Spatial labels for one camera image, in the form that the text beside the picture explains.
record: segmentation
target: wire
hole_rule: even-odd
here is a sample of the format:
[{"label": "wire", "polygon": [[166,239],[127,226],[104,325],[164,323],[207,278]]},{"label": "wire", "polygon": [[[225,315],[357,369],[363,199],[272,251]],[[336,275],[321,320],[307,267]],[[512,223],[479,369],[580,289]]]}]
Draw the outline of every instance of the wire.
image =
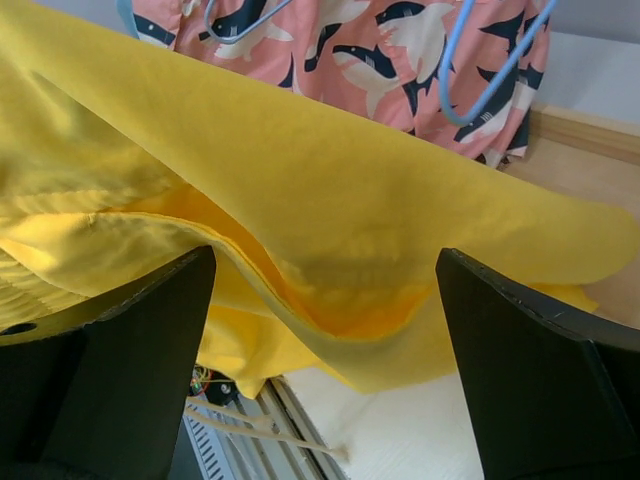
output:
[{"label": "wire", "polygon": [[442,62],[438,67],[438,96],[440,97],[440,107],[442,108],[442,112],[445,114],[447,119],[458,126],[465,126],[473,122],[487,106],[487,103],[491,100],[491,98],[495,95],[502,82],[504,82],[511,69],[515,67],[516,63],[520,60],[520,57],[524,54],[525,50],[529,48],[529,46],[533,43],[533,40],[538,33],[538,30],[543,26],[544,23],[551,16],[551,11],[555,8],[558,0],[549,0],[547,6],[544,10],[538,15],[538,18],[531,24],[527,33],[522,38],[518,46],[509,56],[507,63],[504,64],[502,69],[498,72],[498,74],[493,77],[491,82],[489,82],[489,86],[482,92],[478,101],[471,107],[469,112],[464,115],[458,115],[451,106],[451,99],[449,97],[449,67],[453,65],[453,57],[456,53],[456,49],[458,48],[458,43],[460,42],[460,37],[462,37],[462,33],[464,28],[469,20],[469,16],[471,15],[471,11],[473,10],[475,0],[464,0],[464,4],[460,9],[460,13],[458,14],[458,19],[456,20],[456,24],[453,27],[453,32],[449,37],[449,41],[447,46],[444,49],[444,54],[442,56]]},{"label": "wire", "polygon": [[308,448],[310,450],[316,450],[318,452],[326,453],[327,455],[331,455],[332,457],[337,459],[347,460],[348,458],[345,448],[328,448],[324,445],[320,445],[319,443],[305,442],[304,440],[300,440],[298,438],[294,438],[290,435],[285,435],[282,433],[264,432],[261,430],[252,430],[250,428],[228,425],[226,423],[207,418],[204,415],[198,412],[194,412],[187,407],[185,407],[184,413],[185,415],[192,417],[194,420],[197,420],[202,424],[209,425],[210,427],[221,430],[223,432],[237,433],[239,435],[246,435],[248,437],[261,438],[265,440],[277,440],[279,442],[286,442],[297,447]]},{"label": "wire", "polygon": [[206,408],[210,412],[218,413],[220,415],[224,415],[225,417],[235,418],[236,420],[246,422],[249,425],[253,425],[255,427],[269,428],[271,425],[273,425],[273,419],[268,415],[263,415],[261,417],[249,417],[247,415],[243,415],[242,413],[234,412],[233,410],[229,410],[228,408],[220,407],[218,405],[214,405],[213,403],[207,402],[206,400],[200,400],[199,398],[194,397],[187,397],[187,402],[198,407]]}]

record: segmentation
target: black plastic part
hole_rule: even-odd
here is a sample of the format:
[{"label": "black plastic part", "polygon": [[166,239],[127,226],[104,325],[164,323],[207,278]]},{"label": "black plastic part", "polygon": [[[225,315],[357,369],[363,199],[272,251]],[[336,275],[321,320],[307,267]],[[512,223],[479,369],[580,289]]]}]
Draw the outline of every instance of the black plastic part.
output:
[{"label": "black plastic part", "polygon": [[56,314],[94,320],[84,328],[1,347],[0,478],[19,462],[166,478],[214,277],[198,249]]},{"label": "black plastic part", "polygon": [[640,478],[640,331],[456,250],[436,270],[485,478]]}]

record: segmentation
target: white cord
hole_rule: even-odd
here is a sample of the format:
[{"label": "white cord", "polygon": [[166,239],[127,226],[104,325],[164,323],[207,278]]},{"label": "white cord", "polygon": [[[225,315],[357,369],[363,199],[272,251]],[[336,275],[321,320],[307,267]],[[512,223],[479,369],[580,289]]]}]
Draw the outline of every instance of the white cord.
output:
[{"label": "white cord", "polygon": [[324,445],[320,445],[318,443],[305,442],[304,440],[300,440],[289,435],[278,434],[273,432],[264,432],[261,430],[253,430],[245,427],[237,427],[235,425],[227,425],[222,422],[218,422],[216,420],[211,420],[210,418],[205,417],[204,415],[194,412],[190,408],[185,407],[184,409],[185,415],[192,417],[194,420],[198,422],[209,425],[217,430],[221,430],[227,433],[237,433],[238,435],[246,435],[248,437],[253,438],[262,438],[266,440],[277,440],[279,442],[286,442],[291,445],[295,445],[301,448],[308,448],[310,450],[316,450],[318,452],[326,453],[327,455],[331,455],[332,457],[340,460],[347,460],[348,455],[347,451],[344,447],[342,448],[327,448]]},{"label": "white cord", "polygon": [[273,425],[273,419],[268,415],[264,415],[262,417],[248,417],[241,413],[234,412],[233,410],[229,410],[228,408],[219,407],[218,405],[214,405],[213,403],[207,402],[205,400],[200,400],[199,398],[195,397],[187,397],[187,402],[198,407],[206,408],[210,412],[219,413],[221,415],[224,415],[225,417],[235,418],[236,420],[240,420],[241,422],[246,422],[256,428],[270,430],[271,426]]}]

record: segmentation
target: wooden baseboard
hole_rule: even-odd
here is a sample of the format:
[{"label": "wooden baseboard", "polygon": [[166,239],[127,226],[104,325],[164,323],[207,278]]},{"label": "wooden baseboard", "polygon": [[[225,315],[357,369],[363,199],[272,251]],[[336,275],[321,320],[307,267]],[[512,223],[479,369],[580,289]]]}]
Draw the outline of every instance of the wooden baseboard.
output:
[{"label": "wooden baseboard", "polygon": [[640,166],[640,126],[535,105],[532,135]]}]

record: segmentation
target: fabric fold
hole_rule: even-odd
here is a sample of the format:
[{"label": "fabric fold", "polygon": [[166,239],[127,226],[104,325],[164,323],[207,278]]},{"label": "fabric fold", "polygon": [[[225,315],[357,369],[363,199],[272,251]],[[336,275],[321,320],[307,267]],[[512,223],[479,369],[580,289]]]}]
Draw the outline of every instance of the fabric fold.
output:
[{"label": "fabric fold", "polygon": [[213,245],[199,359],[250,396],[311,365],[364,392],[453,369],[443,247],[582,308],[637,253],[627,212],[276,87],[25,1],[0,32],[0,247],[80,301]]}]

